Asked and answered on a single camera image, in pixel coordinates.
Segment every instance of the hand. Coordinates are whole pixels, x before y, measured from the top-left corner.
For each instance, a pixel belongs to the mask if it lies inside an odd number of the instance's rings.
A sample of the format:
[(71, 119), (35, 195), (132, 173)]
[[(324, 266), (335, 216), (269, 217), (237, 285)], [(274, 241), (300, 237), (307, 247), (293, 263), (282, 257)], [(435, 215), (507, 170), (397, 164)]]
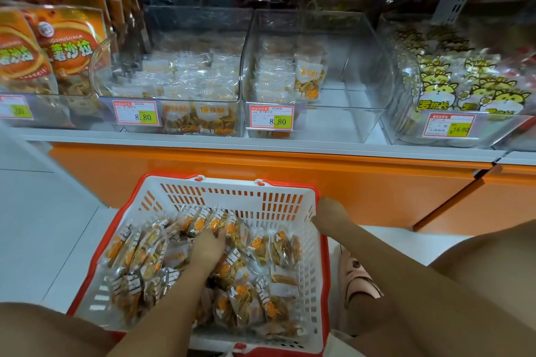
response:
[(225, 234), (225, 229), (218, 232), (218, 238), (209, 229), (201, 232), (193, 242), (190, 265), (202, 268), (208, 276), (224, 254)]
[(352, 224), (348, 213), (340, 202), (323, 197), (318, 201), (316, 216), (312, 217), (312, 223), (319, 232), (340, 242), (338, 237), (344, 234), (344, 226)]

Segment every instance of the store shelf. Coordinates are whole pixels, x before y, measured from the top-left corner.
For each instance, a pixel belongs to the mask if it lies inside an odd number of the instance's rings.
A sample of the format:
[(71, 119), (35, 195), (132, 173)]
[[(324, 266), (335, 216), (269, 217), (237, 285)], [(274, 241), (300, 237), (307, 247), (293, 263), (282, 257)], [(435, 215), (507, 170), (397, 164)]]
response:
[(176, 136), (116, 131), (82, 131), (52, 129), (14, 129), (27, 141), (136, 145), (150, 147), (203, 148), (217, 150), (254, 150), (308, 152), (349, 156), (412, 158), (490, 163), (505, 154), (500, 150), (459, 149), (412, 145), (391, 145), (376, 126), (364, 144), (306, 140), (279, 140), (247, 137)]
[(512, 151), (505, 154), (499, 161), (499, 164), (511, 165), (534, 165), (536, 166), (536, 152)]

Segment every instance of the pink sandal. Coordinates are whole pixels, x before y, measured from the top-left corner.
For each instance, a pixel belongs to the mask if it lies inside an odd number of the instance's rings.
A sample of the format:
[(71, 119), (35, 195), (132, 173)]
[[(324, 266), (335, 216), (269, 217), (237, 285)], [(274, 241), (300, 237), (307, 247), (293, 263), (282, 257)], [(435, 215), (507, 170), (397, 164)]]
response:
[(348, 303), (353, 295), (363, 293), (375, 299), (383, 296), (369, 273), (347, 249), (343, 249), (339, 259), (339, 291), (340, 302), (344, 300), (339, 308), (339, 330), (342, 332), (346, 329)]

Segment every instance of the yellow price sticker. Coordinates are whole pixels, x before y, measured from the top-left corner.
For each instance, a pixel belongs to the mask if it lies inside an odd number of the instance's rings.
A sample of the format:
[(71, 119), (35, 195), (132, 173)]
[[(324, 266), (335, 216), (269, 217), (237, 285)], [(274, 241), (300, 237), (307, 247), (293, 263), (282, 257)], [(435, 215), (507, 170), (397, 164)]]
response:
[(291, 129), (292, 128), (292, 116), (276, 115), (273, 117), (274, 129)]
[(471, 123), (452, 123), (446, 135), (448, 137), (467, 137), (469, 131), (471, 131)]
[(13, 116), (19, 119), (32, 119), (32, 113), (28, 105), (10, 105)]
[(146, 110), (140, 110), (138, 112), (139, 122), (141, 124), (154, 124), (158, 125), (158, 118), (156, 112), (149, 112)]

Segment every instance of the shopping basket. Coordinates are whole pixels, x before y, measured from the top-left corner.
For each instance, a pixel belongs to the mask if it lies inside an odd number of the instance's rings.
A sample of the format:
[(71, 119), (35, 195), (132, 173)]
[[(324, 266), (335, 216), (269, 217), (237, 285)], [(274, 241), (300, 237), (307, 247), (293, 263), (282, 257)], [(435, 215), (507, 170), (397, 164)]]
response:
[(196, 329), (191, 336), (190, 348), (227, 352), (234, 347), (235, 351), (251, 357), (321, 355), (330, 331), (327, 311), (330, 262), (327, 238), (320, 235), (310, 222), (316, 213), (318, 197), (316, 188), (305, 185), (205, 178), (202, 175), (145, 175), (108, 227), (67, 314), (89, 320), (107, 330), (120, 331), (118, 322), (121, 321), (121, 313), (108, 307), (109, 292), (104, 285), (108, 270), (98, 264), (116, 230), (123, 223), (141, 225), (153, 215), (174, 213), (183, 204), (218, 206), (234, 211), (250, 227), (278, 228), (287, 225), (299, 235), (303, 258), (298, 264), (298, 307), (305, 313), (305, 327), (310, 333), (293, 341), (263, 340), (207, 327)]

